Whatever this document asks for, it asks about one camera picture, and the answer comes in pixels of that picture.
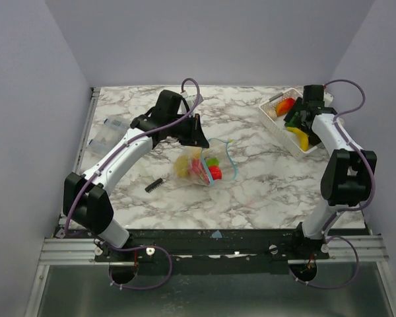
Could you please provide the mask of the yellow banana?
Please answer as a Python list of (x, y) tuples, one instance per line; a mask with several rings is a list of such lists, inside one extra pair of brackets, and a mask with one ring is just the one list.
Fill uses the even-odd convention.
[(297, 127), (287, 127), (286, 128), (288, 131), (293, 132), (299, 142), (300, 142), (300, 149), (303, 151), (307, 151), (309, 149), (310, 143), (308, 139), (308, 135), (304, 133), (302, 130), (298, 129)]

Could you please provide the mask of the clear zip top bag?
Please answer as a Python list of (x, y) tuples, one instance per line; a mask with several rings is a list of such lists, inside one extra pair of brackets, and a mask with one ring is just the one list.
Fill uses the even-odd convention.
[[(207, 173), (208, 181), (206, 184), (194, 181), (191, 176), (187, 178), (179, 178), (176, 176), (175, 172), (174, 175), (179, 178), (180, 180), (189, 182), (191, 184), (196, 184), (200, 186), (213, 186), (218, 182), (224, 181), (233, 181), (237, 177), (237, 167), (230, 156), (230, 146), (233, 144), (232, 139), (223, 140), (219, 138), (211, 138), (209, 139), (209, 148), (199, 148), (199, 147), (186, 147), (180, 155), (188, 155), (190, 159), (189, 168), (191, 166), (192, 159), (200, 159), (205, 172)], [(221, 180), (213, 180), (208, 166), (206, 164), (206, 160), (212, 157), (216, 157), (219, 161), (219, 167), (222, 170), (222, 179)]]

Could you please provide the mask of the green lime fruit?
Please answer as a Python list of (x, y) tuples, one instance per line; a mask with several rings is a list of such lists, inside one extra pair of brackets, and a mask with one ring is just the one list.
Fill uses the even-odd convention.
[(208, 158), (206, 161), (208, 167), (210, 166), (219, 166), (219, 161), (216, 157)]

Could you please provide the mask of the yellow pear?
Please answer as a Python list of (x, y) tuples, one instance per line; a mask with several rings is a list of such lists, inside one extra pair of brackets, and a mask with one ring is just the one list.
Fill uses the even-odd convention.
[(179, 178), (189, 177), (189, 163), (188, 155), (180, 155), (174, 163), (174, 172)]

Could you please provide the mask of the red strawberry toy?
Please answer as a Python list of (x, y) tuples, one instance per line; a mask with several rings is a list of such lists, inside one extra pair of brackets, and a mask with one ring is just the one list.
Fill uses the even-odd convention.
[(210, 175), (213, 180), (221, 180), (222, 179), (222, 170), (217, 165), (212, 165), (208, 167)]

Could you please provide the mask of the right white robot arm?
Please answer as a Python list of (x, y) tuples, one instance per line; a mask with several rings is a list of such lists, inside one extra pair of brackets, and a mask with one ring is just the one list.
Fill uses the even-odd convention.
[(322, 201), (300, 224), (302, 236), (290, 243), (300, 259), (314, 251), (312, 240), (321, 240), (344, 212), (366, 208), (374, 197), (377, 156), (364, 150), (345, 131), (337, 111), (324, 100), (325, 86), (306, 85), (285, 118), (285, 128), (293, 132), (305, 150), (310, 143), (322, 143), (329, 162), (321, 178)]

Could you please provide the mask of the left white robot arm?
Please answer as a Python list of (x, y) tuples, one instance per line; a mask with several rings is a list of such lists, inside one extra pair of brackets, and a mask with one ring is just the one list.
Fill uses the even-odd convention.
[(167, 137), (180, 145), (209, 147), (195, 107), (203, 102), (200, 94), (163, 90), (156, 104), (132, 120), (125, 135), (98, 163), (82, 174), (70, 173), (64, 181), (63, 214), (95, 234), (110, 246), (119, 261), (133, 253), (129, 232), (114, 218), (110, 194), (131, 167)]

